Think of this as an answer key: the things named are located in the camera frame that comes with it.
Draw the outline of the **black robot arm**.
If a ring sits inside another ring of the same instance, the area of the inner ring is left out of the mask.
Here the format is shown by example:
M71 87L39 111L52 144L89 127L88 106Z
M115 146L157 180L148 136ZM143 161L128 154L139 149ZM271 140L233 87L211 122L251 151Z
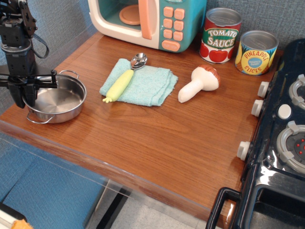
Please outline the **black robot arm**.
M35 58L45 59L33 47L33 39L45 44L35 34L36 19L26 0L0 2L0 49L5 53L6 64L0 67L0 85L9 90L15 104L24 108L34 106L41 88L57 88L55 70L36 63Z

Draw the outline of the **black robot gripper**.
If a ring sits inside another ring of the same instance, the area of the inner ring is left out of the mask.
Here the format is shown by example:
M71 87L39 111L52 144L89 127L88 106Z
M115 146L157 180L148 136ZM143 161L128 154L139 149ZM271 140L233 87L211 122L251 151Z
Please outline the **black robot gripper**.
M37 99L37 93L40 88L57 88L56 70L50 70L50 73L29 76L19 76L11 74L2 74L5 78L0 79L0 86L6 87L10 91L15 104L19 108L25 107L25 102L30 107L34 107ZM22 98L21 86L24 86L24 99Z

